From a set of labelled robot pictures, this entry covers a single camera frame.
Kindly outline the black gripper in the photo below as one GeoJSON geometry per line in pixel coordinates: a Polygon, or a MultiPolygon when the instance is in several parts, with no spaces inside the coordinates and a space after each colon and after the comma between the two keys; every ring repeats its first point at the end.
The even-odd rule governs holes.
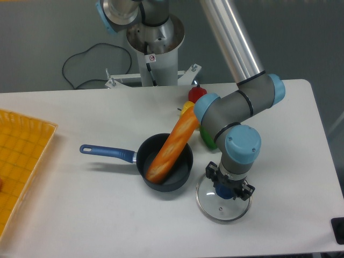
{"type": "Polygon", "coordinates": [[[205,168],[205,174],[208,179],[213,182],[213,187],[218,189],[220,185],[233,191],[233,199],[240,199],[247,201],[251,198],[255,187],[245,181],[247,173],[244,174],[233,174],[233,173],[222,173],[218,166],[210,161],[205,168]]]}

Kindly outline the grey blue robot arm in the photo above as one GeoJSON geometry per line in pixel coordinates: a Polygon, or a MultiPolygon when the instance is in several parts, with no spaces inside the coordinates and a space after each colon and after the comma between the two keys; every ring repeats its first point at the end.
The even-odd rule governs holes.
{"type": "MultiPolygon", "coordinates": [[[[181,116],[169,136],[153,136],[137,154],[121,153],[137,166],[146,183],[158,191],[178,189],[188,178],[182,167],[187,141],[197,124],[205,128],[221,151],[219,164],[210,163],[206,176],[222,198],[247,200],[254,187],[245,179],[257,158],[260,135],[243,122],[274,106],[285,96],[285,86],[274,74],[266,74],[232,1],[202,1],[202,7],[238,86],[219,97],[201,96],[181,116]]],[[[137,52],[141,83],[147,86],[177,85],[177,49],[184,28],[169,12],[168,1],[98,1],[97,11],[109,33],[126,31],[137,52]]]]}

